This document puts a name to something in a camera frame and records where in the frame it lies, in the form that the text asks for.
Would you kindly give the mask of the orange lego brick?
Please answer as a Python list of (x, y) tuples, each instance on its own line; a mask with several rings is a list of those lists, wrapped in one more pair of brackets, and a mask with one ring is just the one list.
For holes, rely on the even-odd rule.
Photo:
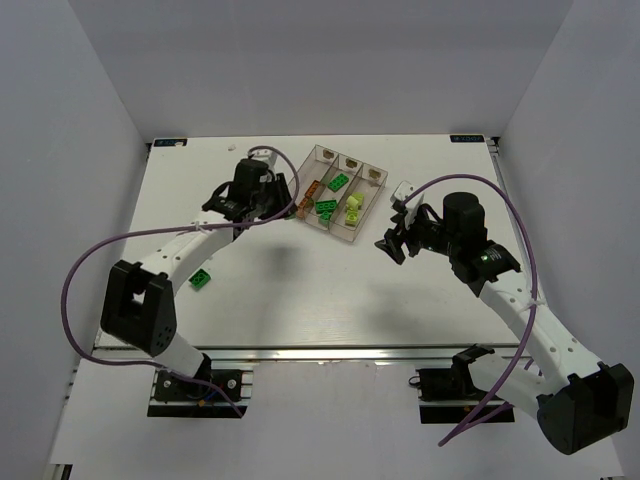
[(300, 219), (304, 219), (312, 206), (313, 200), (309, 197), (304, 197), (297, 206), (296, 216)]

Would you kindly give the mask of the green two-by-three lego brick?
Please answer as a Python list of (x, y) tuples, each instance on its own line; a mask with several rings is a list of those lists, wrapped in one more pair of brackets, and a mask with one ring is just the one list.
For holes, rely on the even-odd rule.
[(324, 212), (333, 212), (336, 210), (338, 202), (335, 199), (317, 201), (315, 203), (315, 211), (317, 214)]

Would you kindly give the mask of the small lime lego brick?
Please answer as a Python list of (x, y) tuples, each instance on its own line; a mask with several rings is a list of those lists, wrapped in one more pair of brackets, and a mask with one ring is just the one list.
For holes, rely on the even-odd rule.
[(346, 225), (355, 226), (358, 223), (359, 214), (357, 211), (347, 211), (344, 223)]

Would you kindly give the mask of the small green lego cube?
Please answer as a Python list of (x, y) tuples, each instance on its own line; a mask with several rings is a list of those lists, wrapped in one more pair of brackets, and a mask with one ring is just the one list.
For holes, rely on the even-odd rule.
[(328, 223), (331, 220), (331, 216), (332, 216), (332, 212), (331, 211), (324, 211), (320, 216), (319, 216), (319, 221), (323, 224)]

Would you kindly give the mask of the lime sloped lego brick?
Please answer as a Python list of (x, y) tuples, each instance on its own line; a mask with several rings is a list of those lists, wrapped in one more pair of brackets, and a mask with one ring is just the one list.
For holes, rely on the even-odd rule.
[(355, 211), (358, 212), (363, 205), (364, 196), (361, 193), (354, 192), (349, 195), (346, 199), (345, 207), (347, 211)]

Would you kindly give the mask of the green lego plate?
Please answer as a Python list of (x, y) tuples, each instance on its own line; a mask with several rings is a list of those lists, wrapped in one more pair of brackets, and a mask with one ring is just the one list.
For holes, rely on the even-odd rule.
[(327, 188), (332, 192), (338, 192), (347, 186), (349, 182), (350, 178), (346, 174), (340, 173), (327, 184)]

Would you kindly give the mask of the green curved lego brick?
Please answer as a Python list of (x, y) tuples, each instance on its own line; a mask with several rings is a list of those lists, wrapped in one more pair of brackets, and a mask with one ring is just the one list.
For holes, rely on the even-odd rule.
[(189, 278), (188, 282), (194, 290), (200, 290), (210, 280), (211, 280), (210, 274), (206, 270), (200, 268)]

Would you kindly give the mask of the brown lego plate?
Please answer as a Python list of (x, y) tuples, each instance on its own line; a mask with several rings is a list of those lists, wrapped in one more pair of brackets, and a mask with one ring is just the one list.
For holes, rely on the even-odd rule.
[(314, 180), (309, 187), (307, 188), (306, 192), (305, 192), (305, 197), (310, 198), (314, 195), (314, 193), (316, 192), (316, 190), (319, 188), (319, 186), (321, 185), (321, 182), (318, 180)]

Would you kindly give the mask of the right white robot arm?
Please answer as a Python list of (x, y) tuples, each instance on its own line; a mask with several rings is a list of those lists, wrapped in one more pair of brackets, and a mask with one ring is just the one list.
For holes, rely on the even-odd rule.
[(402, 189), (391, 197), (394, 228), (376, 247), (397, 264), (429, 250), (448, 258), (454, 275), (525, 343), (540, 368), (515, 368), (496, 395), (536, 419), (545, 438), (571, 455), (624, 430), (634, 378), (605, 364), (570, 333), (548, 306), (534, 301), (513, 255), (488, 237), (485, 211), (468, 192), (445, 196), (437, 216)]

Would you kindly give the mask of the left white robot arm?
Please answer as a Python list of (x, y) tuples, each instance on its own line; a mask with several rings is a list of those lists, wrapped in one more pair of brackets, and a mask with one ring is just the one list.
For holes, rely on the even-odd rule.
[(277, 153), (255, 150), (217, 187), (186, 232), (145, 258), (117, 262), (109, 273), (102, 331), (186, 378), (206, 380), (210, 361), (177, 332), (175, 295), (202, 264), (251, 225), (289, 216), (295, 207)]

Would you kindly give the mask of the clear left bin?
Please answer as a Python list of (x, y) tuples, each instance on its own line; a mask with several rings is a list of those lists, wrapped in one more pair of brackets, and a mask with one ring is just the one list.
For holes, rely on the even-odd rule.
[(314, 180), (320, 181), (321, 185), (314, 195), (310, 197), (313, 200), (313, 206), (309, 209), (306, 217), (304, 219), (300, 219), (296, 216), (297, 219), (305, 221), (311, 215), (315, 215), (315, 203), (320, 201), (324, 194), (328, 193), (329, 199), (331, 199), (331, 191), (327, 188), (327, 184), (337, 173), (338, 160), (339, 153), (337, 151), (321, 145), (315, 145), (306, 156), (297, 170), (298, 194), (294, 196), (296, 210), (298, 204), (305, 197), (305, 192), (309, 185)]

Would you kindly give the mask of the clear right bin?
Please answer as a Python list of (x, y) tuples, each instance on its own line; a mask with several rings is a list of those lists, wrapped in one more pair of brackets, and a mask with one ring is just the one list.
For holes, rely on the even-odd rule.
[[(330, 179), (333, 180), (338, 174), (346, 175), (349, 182), (332, 194), (332, 198), (338, 201), (338, 206), (331, 216), (328, 231), (341, 240), (354, 242), (374, 210), (380, 194), (385, 190), (388, 173), (379, 167), (349, 159), (335, 168)], [(363, 195), (363, 202), (358, 209), (357, 221), (348, 224), (347, 199), (356, 193)]]

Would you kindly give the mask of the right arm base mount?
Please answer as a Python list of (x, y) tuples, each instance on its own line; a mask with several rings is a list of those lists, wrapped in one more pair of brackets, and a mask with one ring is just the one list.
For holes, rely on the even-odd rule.
[(495, 353), (486, 345), (429, 348), (415, 359), (407, 383), (417, 392), (420, 423), (456, 426), (486, 395), (471, 381), (468, 364), (480, 353)]

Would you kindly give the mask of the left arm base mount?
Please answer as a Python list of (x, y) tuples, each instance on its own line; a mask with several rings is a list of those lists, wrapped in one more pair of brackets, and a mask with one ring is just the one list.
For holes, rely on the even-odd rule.
[(239, 413), (213, 388), (177, 379), (158, 371), (153, 379), (147, 416), (150, 418), (239, 419), (252, 396), (253, 370), (213, 368), (210, 382), (237, 407)]

